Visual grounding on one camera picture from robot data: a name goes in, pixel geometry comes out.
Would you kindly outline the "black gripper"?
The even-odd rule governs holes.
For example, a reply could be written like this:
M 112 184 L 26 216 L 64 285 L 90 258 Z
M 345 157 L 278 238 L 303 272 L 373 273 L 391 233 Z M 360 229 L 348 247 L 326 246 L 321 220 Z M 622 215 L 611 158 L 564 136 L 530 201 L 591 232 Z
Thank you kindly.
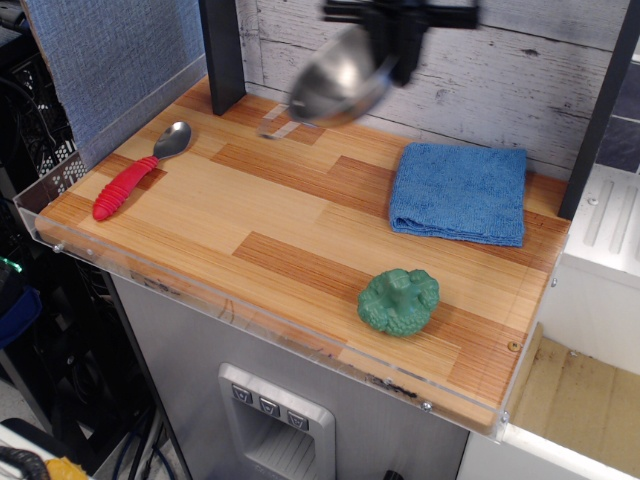
M 404 87 L 416 70 L 428 27 L 475 29 L 480 4 L 436 5 L 432 1 L 325 1 L 324 20 L 367 25 L 377 66 L 393 68 L 395 86 Z M 407 19 L 413 22 L 397 22 Z

